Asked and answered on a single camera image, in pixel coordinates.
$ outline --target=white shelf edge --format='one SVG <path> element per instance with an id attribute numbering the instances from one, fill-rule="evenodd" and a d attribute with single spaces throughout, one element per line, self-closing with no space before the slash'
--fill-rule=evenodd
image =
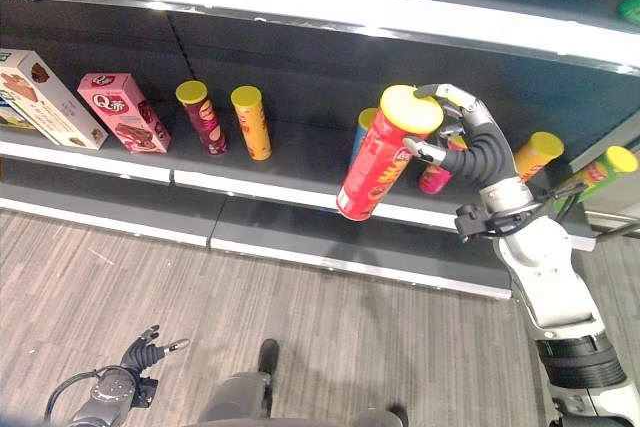
<path id="1" fill-rule="evenodd" d="M 270 247 L 262 247 L 228 240 L 220 240 L 215 237 L 211 239 L 210 246 L 212 249 L 223 250 L 228 252 L 236 252 L 240 254 L 249 254 L 259 257 L 275 258 L 290 262 L 297 262 L 317 267 L 324 267 L 328 270 L 338 270 L 350 272 L 354 274 L 364 274 L 373 277 L 408 282 L 413 285 L 424 285 L 434 287 L 436 289 L 455 290 L 468 294 L 482 295 L 495 299 L 506 300 L 511 298 L 511 290 L 500 289 L 497 287 L 489 287 L 483 285 L 472 284 L 458 280 L 445 279 L 432 275 L 418 274 L 402 270 L 387 269 L 373 265 L 362 264 L 359 262 L 347 262 L 344 260 L 331 259 L 318 255 L 303 254 L 300 252 L 292 252 L 288 250 L 274 249 Z"/>
<path id="2" fill-rule="evenodd" d="M 173 171 L 173 180 L 176 185 L 182 187 L 197 187 L 205 190 L 226 192 L 227 195 L 242 195 L 256 197 L 265 200 L 276 200 L 285 203 L 308 205 L 321 209 L 337 212 L 336 196 L 311 192 L 290 187 L 248 182 L 245 180 L 230 179 L 215 175 L 202 174 L 200 172 L 188 172 L 183 170 Z M 376 207 L 373 217 L 382 219 L 411 222 L 418 225 L 434 226 L 441 229 L 455 231 L 455 215 L 433 212 L 428 210 L 413 209 L 382 203 Z"/>
<path id="3" fill-rule="evenodd" d="M 349 24 L 370 36 L 408 32 L 467 39 L 609 62 L 619 66 L 619 73 L 640 74 L 640 34 L 483 7 L 432 0 L 137 1 L 157 10 L 181 4 Z"/>
<path id="4" fill-rule="evenodd" d="M 102 227 L 105 229 L 116 230 L 120 232 L 128 232 L 133 235 L 143 235 L 145 237 L 154 237 L 157 239 L 171 240 L 174 242 L 180 242 L 185 244 L 198 245 L 200 247 L 207 246 L 207 237 L 186 234 L 183 232 L 174 232 L 167 229 L 159 229 L 157 227 L 150 227 L 148 225 L 134 224 L 131 222 L 124 222 L 121 220 L 109 219 L 106 217 L 98 217 L 95 215 L 81 214 L 78 212 L 71 212 L 68 210 L 55 209 L 52 207 L 46 207 L 39 204 L 32 204 L 28 202 L 20 202 L 12 199 L 5 199 L 0 197 L 0 208 L 8 210 L 15 210 L 18 212 L 25 212 L 28 214 L 42 215 L 45 217 L 51 217 L 59 220 L 67 220 L 71 222 L 77 222 L 85 225 L 92 225 L 94 227 Z"/>
<path id="5" fill-rule="evenodd" d="M 0 140 L 0 155 L 169 184 L 171 169 Z"/>

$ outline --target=pink pringles can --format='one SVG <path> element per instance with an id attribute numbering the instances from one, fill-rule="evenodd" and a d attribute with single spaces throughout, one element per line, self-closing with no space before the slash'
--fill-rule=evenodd
<path id="1" fill-rule="evenodd" d="M 465 150 L 467 144 L 462 137 L 454 135 L 447 139 L 447 147 L 451 150 Z M 425 194 L 437 194 L 447 185 L 452 176 L 453 174 L 448 170 L 434 164 L 429 164 L 418 180 L 418 187 L 420 187 L 420 190 Z"/>

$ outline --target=yellow lid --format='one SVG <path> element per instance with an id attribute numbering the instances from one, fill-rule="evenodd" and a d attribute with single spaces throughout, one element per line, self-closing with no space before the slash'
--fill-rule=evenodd
<path id="1" fill-rule="evenodd" d="M 262 94 L 252 85 L 243 85 L 231 92 L 231 102 L 236 107 L 254 107 L 262 101 Z"/>
<path id="2" fill-rule="evenodd" d="M 360 112 L 360 115 L 358 116 L 358 124 L 360 124 L 360 127 L 364 130 L 369 130 L 377 113 L 377 107 L 369 107 L 368 109 L 364 109 Z"/>
<path id="3" fill-rule="evenodd" d="M 188 80 L 178 86 L 176 97 L 183 104 L 196 104 L 207 97 L 207 86 L 199 80 Z"/>
<path id="4" fill-rule="evenodd" d="M 442 123 L 442 107 L 431 97 L 414 97 L 415 90 L 410 85 L 388 87 L 380 98 L 380 108 L 396 127 L 412 134 L 428 134 Z"/>
<path id="5" fill-rule="evenodd" d="M 536 132 L 531 136 L 531 146 L 542 155 L 556 158 L 564 152 L 562 141 L 549 132 Z"/>
<path id="6" fill-rule="evenodd" d="M 638 159 L 629 149 L 614 145 L 605 152 L 605 157 L 618 172 L 635 172 L 638 168 Z"/>

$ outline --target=yellow pringles can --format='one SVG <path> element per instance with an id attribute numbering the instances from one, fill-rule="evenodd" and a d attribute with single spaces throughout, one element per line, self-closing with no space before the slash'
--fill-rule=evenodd
<path id="1" fill-rule="evenodd" d="M 231 93 L 231 103 L 236 109 L 249 155 L 253 160 L 268 159 L 271 142 L 260 90 L 251 85 L 238 87 Z"/>
<path id="2" fill-rule="evenodd" d="M 514 155 L 518 174 L 525 182 L 564 152 L 562 141 L 549 132 L 534 133 Z"/>

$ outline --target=wood-pattern floor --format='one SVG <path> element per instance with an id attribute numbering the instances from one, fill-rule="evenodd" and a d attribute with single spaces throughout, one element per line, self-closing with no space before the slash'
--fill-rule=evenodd
<path id="1" fill-rule="evenodd" d="M 0 215 L 0 412 L 36 421 L 80 371 L 117 362 L 159 323 L 191 347 L 151 369 L 130 426 L 198 420 L 216 384 L 280 341 L 274 416 L 347 423 L 399 400 L 412 425 L 546 425 L 544 374 L 512 302 L 209 252 L 44 218 Z M 640 378 L 640 241 L 579 254 L 624 366 Z M 91 381 L 64 394 L 55 418 Z"/>

